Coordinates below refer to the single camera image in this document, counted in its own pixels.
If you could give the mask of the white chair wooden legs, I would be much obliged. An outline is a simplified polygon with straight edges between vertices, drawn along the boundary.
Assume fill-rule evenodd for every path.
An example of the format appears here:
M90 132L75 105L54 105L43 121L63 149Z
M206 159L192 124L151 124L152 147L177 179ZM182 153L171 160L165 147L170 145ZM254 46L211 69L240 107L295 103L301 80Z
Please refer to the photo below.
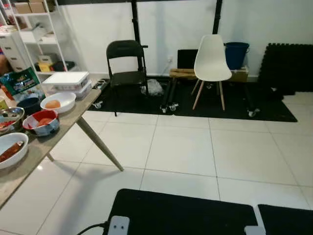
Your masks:
M192 90L193 92L197 91L192 109L194 110L197 106L204 83L206 81L216 81L221 96L222 110L224 111L225 98L222 81L229 80L232 77L232 72L226 63L225 45L219 34L203 36L195 57L194 74L198 80Z

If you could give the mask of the black pole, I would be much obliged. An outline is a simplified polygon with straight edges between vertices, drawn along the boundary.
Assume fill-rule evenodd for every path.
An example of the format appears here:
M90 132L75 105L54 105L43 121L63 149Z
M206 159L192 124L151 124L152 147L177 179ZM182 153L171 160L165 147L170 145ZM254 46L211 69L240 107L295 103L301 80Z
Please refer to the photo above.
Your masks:
M137 0L130 0L131 2L131 11L132 11L132 24L134 30L134 40L141 44L141 38L139 33L139 24L138 24L138 6Z
M216 0L216 5L214 9L212 34L219 33L219 25L221 23L221 11L222 11L223 0Z

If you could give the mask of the black monitor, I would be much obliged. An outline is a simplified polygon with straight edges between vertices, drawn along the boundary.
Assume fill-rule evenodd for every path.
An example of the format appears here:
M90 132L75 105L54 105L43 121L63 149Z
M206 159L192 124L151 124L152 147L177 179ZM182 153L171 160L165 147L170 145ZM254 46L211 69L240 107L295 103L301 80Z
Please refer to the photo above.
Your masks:
M197 49L179 49L177 69L194 69L197 53Z

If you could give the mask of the wooden wheeled bench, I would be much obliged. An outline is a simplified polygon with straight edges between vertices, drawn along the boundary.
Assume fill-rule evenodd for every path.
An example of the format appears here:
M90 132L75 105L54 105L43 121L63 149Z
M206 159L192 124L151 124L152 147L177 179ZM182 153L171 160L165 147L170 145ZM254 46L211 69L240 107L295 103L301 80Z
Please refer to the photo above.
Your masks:
M178 107L178 103L174 102L174 95L176 86L179 80L195 80L197 84L200 83L199 79L196 77L194 69L170 69L169 78L168 78L168 87L165 90L164 100L161 104L161 110L163 113L167 111L175 111L175 108ZM255 105L252 101L252 96L249 90L247 81L241 81L243 83L242 89L244 90L244 101L246 102L247 114L250 118L257 116L260 112L260 108Z

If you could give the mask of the clear plastic bag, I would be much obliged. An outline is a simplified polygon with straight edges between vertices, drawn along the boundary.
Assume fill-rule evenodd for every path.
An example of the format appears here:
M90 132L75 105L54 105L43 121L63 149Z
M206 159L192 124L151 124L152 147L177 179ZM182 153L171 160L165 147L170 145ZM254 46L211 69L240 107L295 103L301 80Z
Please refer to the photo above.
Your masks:
M161 96L164 94L164 89L158 80L150 79L147 80L147 85L143 92L149 96Z

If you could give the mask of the black folding chair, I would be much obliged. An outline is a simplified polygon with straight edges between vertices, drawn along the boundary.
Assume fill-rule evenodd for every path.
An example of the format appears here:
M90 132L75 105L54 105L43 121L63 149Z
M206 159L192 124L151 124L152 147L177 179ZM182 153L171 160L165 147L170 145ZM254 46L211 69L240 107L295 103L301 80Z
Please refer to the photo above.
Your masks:
M112 72L109 60L120 57L136 57L138 68L135 71ZM140 85L147 89L147 67L144 46L135 40L113 41L107 46L107 66L109 84L114 98L119 98L116 87L126 85Z

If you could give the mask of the power strip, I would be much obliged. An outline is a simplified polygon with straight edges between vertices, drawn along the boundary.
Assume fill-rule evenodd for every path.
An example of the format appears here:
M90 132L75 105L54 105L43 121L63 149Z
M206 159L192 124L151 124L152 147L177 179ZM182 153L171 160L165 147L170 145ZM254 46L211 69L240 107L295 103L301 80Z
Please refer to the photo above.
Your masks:
M108 79L101 79L101 80L98 80L98 81L94 84L93 89L97 89L97 90L103 91L104 89L107 88L107 86L109 85L109 82L110 82L110 80L108 80Z

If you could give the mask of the white ceramic bowl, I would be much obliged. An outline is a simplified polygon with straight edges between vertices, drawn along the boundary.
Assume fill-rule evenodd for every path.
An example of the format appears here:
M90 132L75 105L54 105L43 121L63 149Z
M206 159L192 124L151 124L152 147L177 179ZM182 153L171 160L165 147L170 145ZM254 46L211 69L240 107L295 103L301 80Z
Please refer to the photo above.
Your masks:
M27 145L29 141L29 138L26 134L19 132L0 136L0 155L18 141L24 141L22 149L18 151L17 154L13 155L13 157L0 163L0 169L8 168L9 166L18 163L18 161L20 161L25 156L25 153L27 152L28 149Z
M49 110L45 108L45 104L51 100L58 100L61 103L60 108L56 108L53 111L56 111L58 114L62 114L64 112L70 111L72 107L75 105L76 94L72 92L61 92L52 94L46 97L44 100L41 100L41 108L43 110Z

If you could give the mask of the wooden table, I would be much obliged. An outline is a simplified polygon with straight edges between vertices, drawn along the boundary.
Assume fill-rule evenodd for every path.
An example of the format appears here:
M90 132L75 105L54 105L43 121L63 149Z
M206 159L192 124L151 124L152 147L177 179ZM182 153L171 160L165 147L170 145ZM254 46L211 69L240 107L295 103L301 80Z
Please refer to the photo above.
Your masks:
M124 170L111 150L109 150L98 134L83 118L84 112L91 107L91 104L100 96L101 92L101 90L92 89L83 100L77 101L70 111L60 114L60 129L53 135L46 137L27 135L29 141L25 156L18 163L8 168L0 169L0 209L9 201L18 188L22 186L25 179L40 165L45 157L51 159L50 151L74 124L77 124L87 134L93 143L100 148L120 171Z

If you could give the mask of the white lidded storage box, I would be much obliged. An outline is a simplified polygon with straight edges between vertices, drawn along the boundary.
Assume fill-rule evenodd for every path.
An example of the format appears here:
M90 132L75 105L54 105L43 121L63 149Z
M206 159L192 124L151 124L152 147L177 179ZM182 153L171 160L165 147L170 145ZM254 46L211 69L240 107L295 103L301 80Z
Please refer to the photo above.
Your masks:
M83 100L92 90L92 82L88 78L89 72L70 71L56 72L41 83L45 94L74 93L77 100Z

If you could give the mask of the white shelf rack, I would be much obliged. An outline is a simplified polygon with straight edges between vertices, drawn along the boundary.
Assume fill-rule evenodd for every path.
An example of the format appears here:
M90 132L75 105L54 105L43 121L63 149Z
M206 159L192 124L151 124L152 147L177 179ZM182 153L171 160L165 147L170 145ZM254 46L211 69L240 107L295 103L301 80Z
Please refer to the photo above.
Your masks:
M47 13L18 14L16 2L44 2ZM32 67L44 81L57 71L81 71L81 56L59 0L0 0L3 33L17 32L25 69Z

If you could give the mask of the dark bowl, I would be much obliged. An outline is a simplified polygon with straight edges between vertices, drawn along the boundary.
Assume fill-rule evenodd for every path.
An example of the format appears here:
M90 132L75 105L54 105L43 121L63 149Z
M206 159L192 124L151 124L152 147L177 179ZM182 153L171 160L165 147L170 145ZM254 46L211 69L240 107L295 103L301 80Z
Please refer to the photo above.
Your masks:
M17 103L18 107L24 110L25 116L31 116L32 114L42 110L41 99L39 97L29 97Z

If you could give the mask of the green snack packet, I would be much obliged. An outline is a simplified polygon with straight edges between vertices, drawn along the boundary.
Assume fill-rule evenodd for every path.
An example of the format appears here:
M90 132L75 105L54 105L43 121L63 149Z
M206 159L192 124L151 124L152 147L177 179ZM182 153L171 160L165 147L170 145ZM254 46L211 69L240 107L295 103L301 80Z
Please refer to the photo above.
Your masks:
M0 77L2 83L11 95L20 94L29 88L40 84L40 80L32 67L19 72L8 72Z

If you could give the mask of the steel bowl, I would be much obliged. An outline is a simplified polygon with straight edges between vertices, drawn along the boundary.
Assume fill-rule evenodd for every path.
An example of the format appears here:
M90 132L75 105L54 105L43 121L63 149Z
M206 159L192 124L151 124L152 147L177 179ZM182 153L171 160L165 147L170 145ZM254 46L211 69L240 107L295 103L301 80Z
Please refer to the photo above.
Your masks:
M0 136L22 132L25 111L22 107L9 107L0 110Z

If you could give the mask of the brown sausage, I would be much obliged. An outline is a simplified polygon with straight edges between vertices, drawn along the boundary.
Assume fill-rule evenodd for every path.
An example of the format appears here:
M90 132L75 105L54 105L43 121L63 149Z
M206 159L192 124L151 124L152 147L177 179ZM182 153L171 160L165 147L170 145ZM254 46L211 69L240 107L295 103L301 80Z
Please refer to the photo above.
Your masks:
M5 150L0 155L0 163L6 161L7 159L13 157L13 155L17 154L18 151L22 149L23 145L24 145L24 141L18 141L14 143L11 147L9 147L7 150Z

